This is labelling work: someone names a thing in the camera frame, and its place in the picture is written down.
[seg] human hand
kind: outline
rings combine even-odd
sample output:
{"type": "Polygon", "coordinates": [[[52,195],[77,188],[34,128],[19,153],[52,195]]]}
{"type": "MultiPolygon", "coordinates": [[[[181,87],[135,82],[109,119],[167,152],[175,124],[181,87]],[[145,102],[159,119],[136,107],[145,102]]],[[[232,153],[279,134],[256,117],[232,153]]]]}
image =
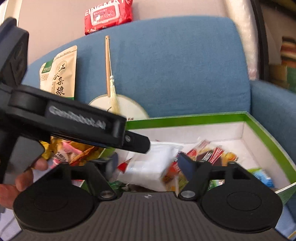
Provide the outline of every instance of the human hand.
{"type": "MultiPolygon", "coordinates": [[[[45,159],[40,158],[32,167],[39,171],[45,171],[48,168],[48,164],[45,159]]],[[[12,209],[13,202],[18,194],[32,183],[33,172],[30,168],[16,177],[15,185],[0,184],[0,205],[12,209]]]]}

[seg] blue wrapper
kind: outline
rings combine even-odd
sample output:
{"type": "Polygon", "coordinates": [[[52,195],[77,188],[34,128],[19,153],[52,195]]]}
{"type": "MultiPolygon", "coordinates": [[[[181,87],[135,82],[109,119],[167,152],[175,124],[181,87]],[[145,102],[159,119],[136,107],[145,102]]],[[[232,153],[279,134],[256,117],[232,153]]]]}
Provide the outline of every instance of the blue wrapper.
{"type": "Polygon", "coordinates": [[[274,183],[271,177],[268,176],[263,169],[257,169],[257,170],[251,170],[251,171],[249,170],[249,172],[252,173],[257,179],[259,179],[269,188],[274,188],[274,183]]]}

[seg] round black pad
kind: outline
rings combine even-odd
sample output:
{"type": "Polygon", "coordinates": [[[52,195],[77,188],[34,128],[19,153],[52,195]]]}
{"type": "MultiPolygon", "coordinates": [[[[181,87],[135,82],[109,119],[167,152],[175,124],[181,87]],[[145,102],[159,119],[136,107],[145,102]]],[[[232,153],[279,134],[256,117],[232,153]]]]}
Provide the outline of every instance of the round black pad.
{"type": "Polygon", "coordinates": [[[219,226],[237,232],[274,228],[282,212],[278,195],[250,180],[235,180],[209,190],[201,207],[219,226]]]}
{"type": "Polygon", "coordinates": [[[61,180],[51,180],[42,185],[32,185],[20,193],[13,208],[23,228],[57,232],[87,219],[94,208],[94,200],[79,187],[61,180]]]}

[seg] blue sofa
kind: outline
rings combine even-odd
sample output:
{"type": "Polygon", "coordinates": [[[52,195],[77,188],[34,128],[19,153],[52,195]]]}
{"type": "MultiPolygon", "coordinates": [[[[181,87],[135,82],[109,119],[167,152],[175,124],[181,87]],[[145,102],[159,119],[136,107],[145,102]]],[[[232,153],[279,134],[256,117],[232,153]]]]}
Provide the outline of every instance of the blue sofa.
{"type": "MultiPolygon", "coordinates": [[[[77,45],[75,99],[89,103],[105,94],[105,35],[117,93],[150,117],[248,111],[296,161],[296,95],[249,81],[240,37],[228,18],[163,18],[104,29],[36,60],[23,84],[39,87],[41,65],[77,45]]],[[[290,202],[296,217],[296,197],[290,202]]]]}

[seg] white curtain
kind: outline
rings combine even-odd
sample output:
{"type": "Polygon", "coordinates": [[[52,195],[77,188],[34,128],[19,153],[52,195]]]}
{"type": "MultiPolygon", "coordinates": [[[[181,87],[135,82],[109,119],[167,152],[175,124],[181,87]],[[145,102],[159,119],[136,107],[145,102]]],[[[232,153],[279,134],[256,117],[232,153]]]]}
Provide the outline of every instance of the white curtain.
{"type": "Polygon", "coordinates": [[[0,5],[0,24],[2,24],[4,21],[7,4],[8,4],[8,0],[6,0],[4,3],[0,5]]]}
{"type": "Polygon", "coordinates": [[[234,21],[239,32],[249,78],[258,79],[258,32],[250,0],[225,0],[228,16],[234,21]]]}

